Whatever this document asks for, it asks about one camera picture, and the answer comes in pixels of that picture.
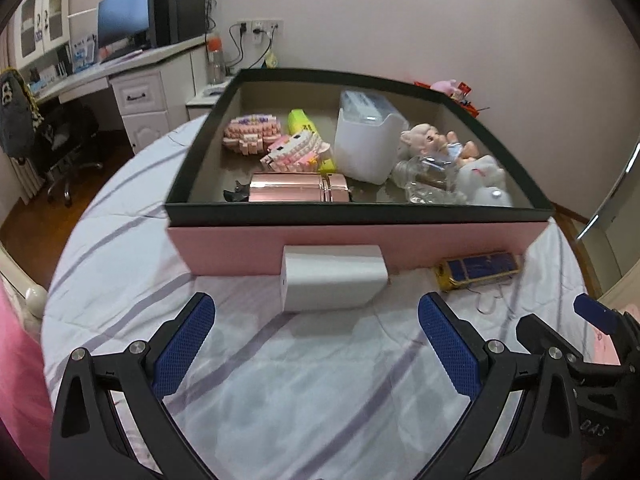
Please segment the small baby doll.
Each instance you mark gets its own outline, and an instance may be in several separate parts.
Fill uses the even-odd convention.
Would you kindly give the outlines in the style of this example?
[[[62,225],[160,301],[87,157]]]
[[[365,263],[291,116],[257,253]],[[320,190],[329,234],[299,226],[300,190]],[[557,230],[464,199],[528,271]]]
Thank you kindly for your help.
[[[480,157],[474,142],[462,143],[454,131],[443,134],[430,124],[419,124],[401,133],[398,154],[409,158],[439,154],[460,164]]]

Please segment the white rectangular charger box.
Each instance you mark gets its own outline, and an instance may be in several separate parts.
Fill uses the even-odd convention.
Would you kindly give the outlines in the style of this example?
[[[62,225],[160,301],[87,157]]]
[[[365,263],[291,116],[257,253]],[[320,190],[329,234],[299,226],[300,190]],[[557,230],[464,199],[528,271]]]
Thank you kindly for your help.
[[[281,266],[282,311],[363,307],[388,283],[378,246],[285,246]]]

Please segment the white usb charger cup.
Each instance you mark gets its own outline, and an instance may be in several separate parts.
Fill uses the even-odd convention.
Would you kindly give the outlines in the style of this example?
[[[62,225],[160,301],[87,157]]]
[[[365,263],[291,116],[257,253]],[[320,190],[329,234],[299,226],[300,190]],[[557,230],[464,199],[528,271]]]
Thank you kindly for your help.
[[[382,185],[394,169],[401,133],[409,123],[389,114],[380,124],[353,122],[341,108],[338,113],[333,158],[337,170],[360,182]]]

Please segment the black flower hair clip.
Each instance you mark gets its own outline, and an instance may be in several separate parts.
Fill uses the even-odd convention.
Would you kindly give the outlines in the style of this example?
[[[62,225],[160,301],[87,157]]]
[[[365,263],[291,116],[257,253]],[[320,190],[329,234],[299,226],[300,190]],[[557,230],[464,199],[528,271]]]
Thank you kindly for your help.
[[[233,190],[224,190],[224,200],[228,203],[242,203],[250,199],[250,184],[235,182]]]

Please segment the clear plastic case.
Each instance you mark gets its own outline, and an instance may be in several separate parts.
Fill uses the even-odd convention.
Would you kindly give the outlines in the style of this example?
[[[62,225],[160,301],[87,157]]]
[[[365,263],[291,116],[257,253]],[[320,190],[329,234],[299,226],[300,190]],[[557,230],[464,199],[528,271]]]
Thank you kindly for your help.
[[[363,125],[381,125],[390,115],[397,115],[393,104],[377,93],[344,90],[341,93],[343,118]]]

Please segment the yellow highlighter marker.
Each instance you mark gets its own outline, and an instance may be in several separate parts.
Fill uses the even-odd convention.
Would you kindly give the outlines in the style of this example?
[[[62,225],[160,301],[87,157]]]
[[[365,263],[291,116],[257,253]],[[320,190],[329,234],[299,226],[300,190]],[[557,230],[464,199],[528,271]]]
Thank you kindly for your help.
[[[306,164],[312,170],[319,171],[320,174],[337,172],[331,144],[322,139],[316,125],[301,108],[291,110],[290,114],[288,114],[288,133],[291,136],[296,136],[296,134],[303,132],[310,134],[312,144],[311,155],[303,157]]]

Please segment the pink bed blanket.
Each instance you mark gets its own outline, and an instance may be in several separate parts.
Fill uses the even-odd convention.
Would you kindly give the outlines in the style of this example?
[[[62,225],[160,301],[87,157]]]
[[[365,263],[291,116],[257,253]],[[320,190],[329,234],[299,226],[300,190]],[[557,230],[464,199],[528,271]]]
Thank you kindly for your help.
[[[52,408],[40,345],[1,289],[1,420],[26,460],[49,479]]]

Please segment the blue yellow toy car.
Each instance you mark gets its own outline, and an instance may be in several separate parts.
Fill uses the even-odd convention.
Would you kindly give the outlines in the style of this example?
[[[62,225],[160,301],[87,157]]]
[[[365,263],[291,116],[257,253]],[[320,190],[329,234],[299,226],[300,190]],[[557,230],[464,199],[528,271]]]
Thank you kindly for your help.
[[[434,266],[436,281],[443,292],[512,278],[520,271],[520,260],[510,252],[447,259]]]

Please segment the white plush figure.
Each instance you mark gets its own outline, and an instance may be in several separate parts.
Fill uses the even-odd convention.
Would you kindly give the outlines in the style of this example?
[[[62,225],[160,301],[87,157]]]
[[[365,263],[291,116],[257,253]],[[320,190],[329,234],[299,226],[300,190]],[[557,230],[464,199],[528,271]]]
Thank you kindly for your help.
[[[470,206],[513,206],[506,189],[506,172],[490,155],[467,162],[459,169],[456,194],[458,200]]]

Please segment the striped white table cloth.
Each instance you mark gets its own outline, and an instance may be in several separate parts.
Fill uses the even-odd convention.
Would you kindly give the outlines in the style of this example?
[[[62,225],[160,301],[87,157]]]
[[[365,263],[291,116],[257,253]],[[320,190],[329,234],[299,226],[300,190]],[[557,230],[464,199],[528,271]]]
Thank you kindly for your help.
[[[468,406],[424,337],[433,275],[394,275],[370,304],[286,315],[273,276],[194,276],[164,201],[201,128],[192,120],[134,156],[81,216],[49,288],[41,344],[57,393],[70,352],[149,339],[196,292],[217,315],[166,406],[221,479],[411,479]]]

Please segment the red toy crate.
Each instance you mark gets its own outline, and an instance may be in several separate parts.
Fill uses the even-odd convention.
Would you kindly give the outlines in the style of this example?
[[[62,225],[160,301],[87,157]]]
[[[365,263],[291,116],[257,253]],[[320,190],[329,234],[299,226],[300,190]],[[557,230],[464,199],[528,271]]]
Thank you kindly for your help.
[[[476,108],[470,101],[469,95],[472,92],[472,88],[463,81],[445,79],[436,81],[434,84],[427,84],[426,82],[415,80],[413,83],[418,87],[431,89],[448,96],[450,100],[456,102],[473,117],[477,117],[480,112],[487,110],[487,107]]]

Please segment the pink pig plush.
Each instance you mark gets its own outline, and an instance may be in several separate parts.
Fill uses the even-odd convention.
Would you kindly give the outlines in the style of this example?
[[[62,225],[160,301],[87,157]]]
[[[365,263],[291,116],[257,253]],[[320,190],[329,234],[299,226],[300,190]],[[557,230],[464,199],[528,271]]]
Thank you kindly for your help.
[[[436,81],[434,84],[431,84],[431,89],[446,94],[446,96],[449,96],[450,98],[460,91],[458,88],[458,82],[455,79]]]

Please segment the rose gold power bank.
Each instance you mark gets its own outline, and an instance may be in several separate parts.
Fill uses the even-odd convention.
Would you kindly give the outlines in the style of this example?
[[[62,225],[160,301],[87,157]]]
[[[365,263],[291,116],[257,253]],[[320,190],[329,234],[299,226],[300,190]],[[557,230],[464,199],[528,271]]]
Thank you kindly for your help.
[[[248,188],[250,203],[349,203],[352,200],[342,174],[254,174]]]

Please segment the black office chair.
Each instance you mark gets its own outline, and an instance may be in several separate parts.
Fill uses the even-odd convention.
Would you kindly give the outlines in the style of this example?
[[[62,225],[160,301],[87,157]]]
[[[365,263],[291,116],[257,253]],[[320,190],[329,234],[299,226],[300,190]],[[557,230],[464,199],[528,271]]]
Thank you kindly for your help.
[[[85,170],[104,169],[104,163],[92,160],[99,124],[94,111],[85,104],[53,105],[46,109],[37,129],[30,161],[40,177],[49,182],[47,201],[63,188],[64,205],[73,205],[70,185]]]

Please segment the grey jacket on chair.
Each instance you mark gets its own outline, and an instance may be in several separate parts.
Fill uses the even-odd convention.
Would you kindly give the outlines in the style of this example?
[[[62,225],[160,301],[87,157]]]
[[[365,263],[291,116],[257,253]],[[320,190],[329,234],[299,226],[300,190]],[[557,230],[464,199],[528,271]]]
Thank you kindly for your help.
[[[41,116],[29,88],[14,68],[1,73],[1,149],[6,156],[28,157],[35,143]]]

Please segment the white low side cabinet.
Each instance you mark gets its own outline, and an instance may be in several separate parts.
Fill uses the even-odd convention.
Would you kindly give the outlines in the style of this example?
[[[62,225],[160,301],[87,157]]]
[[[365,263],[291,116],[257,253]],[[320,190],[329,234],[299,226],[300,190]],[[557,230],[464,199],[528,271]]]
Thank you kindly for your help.
[[[214,108],[221,95],[226,91],[232,77],[227,77],[219,84],[208,84],[186,103],[186,112],[190,120],[207,116]]]

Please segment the white computer desk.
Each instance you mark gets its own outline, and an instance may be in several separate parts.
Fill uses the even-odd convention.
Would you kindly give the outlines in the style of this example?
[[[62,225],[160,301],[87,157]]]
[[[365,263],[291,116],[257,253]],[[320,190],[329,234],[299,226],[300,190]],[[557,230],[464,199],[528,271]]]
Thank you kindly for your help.
[[[205,38],[196,37],[93,65],[45,88],[36,101],[67,103],[108,90],[139,153],[189,121],[186,104],[206,85],[206,66]]]

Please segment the water bottle orange cap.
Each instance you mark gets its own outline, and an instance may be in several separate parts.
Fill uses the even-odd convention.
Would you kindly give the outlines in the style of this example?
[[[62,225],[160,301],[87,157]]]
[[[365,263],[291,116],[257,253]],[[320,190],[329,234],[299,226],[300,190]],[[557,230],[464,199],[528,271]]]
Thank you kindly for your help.
[[[210,84],[221,84],[226,79],[226,64],[222,41],[218,35],[207,38],[207,80]]]

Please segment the snack bag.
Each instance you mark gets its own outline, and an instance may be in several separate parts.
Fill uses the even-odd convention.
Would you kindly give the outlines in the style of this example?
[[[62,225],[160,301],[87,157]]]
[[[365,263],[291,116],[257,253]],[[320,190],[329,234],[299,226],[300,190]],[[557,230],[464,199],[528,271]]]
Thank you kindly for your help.
[[[270,49],[265,56],[264,66],[265,68],[277,68],[279,65],[279,61],[277,55],[274,53],[272,49]]]

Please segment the black computer monitor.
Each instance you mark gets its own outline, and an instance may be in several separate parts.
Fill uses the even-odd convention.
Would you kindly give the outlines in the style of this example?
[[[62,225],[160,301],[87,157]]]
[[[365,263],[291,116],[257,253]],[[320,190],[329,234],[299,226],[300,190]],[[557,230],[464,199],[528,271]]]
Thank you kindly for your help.
[[[98,47],[110,48],[102,63],[151,47],[149,0],[102,0],[98,6]]]

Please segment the white glass door cabinet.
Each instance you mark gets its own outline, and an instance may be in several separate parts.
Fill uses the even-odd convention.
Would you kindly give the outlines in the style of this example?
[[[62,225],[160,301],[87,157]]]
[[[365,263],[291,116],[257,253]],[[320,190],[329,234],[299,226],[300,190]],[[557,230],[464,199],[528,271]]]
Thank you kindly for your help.
[[[70,41],[68,0],[22,0],[13,31],[15,66],[21,70]]]

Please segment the black computer tower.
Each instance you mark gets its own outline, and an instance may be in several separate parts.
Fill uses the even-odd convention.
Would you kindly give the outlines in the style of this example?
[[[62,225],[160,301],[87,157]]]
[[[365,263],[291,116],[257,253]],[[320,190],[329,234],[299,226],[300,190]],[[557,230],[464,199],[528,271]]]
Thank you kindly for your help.
[[[205,0],[148,0],[153,48],[180,44],[206,33]]]

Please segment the white bed post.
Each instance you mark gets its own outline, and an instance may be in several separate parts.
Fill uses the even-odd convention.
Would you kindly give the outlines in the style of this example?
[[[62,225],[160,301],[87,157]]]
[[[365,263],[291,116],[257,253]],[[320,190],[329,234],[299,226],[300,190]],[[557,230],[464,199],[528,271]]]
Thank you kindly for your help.
[[[4,246],[1,246],[0,268],[2,278],[7,280],[14,292],[24,300],[26,310],[41,320],[47,302],[47,291],[15,262]]]

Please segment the white wall socket strip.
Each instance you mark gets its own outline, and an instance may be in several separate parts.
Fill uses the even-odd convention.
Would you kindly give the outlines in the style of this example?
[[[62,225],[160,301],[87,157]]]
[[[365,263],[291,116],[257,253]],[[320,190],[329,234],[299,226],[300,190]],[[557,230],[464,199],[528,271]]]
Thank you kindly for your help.
[[[245,35],[275,35],[283,32],[284,21],[280,18],[270,18],[269,20],[239,20],[242,31]]]

